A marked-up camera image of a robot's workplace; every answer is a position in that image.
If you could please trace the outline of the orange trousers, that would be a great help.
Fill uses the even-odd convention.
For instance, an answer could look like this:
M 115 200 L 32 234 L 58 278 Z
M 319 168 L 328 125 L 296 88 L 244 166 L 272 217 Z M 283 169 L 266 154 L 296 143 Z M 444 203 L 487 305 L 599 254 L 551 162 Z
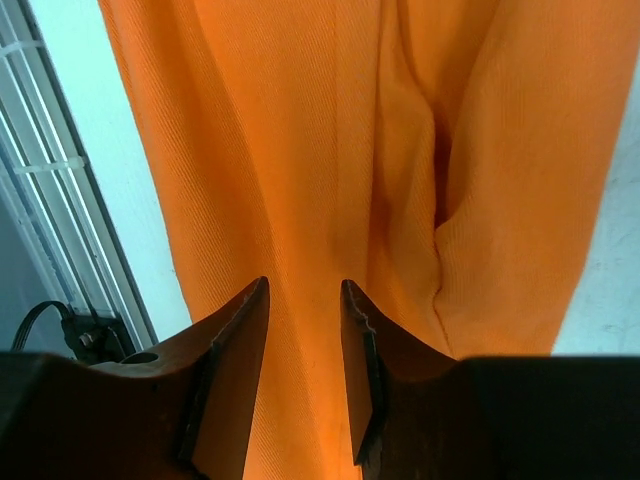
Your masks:
M 355 281 L 441 352 L 547 354 L 639 48 L 635 1 L 104 1 L 191 317 L 259 276 L 248 479 L 356 479 Z

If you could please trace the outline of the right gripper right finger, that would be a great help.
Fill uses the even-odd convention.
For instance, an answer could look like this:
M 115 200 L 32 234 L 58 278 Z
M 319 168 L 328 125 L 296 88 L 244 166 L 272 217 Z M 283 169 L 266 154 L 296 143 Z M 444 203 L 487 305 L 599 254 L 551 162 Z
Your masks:
M 352 455 L 363 478 L 469 478 L 468 362 L 409 333 L 353 280 L 342 282 L 340 301 Z

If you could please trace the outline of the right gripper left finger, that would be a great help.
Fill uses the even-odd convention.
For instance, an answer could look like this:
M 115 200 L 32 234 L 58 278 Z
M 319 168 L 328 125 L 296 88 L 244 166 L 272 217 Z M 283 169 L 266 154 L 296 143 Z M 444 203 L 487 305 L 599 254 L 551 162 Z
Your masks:
M 259 277 L 218 311 L 119 363 L 97 365 L 116 395 L 92 479 L 239 479 L 266 334 Z

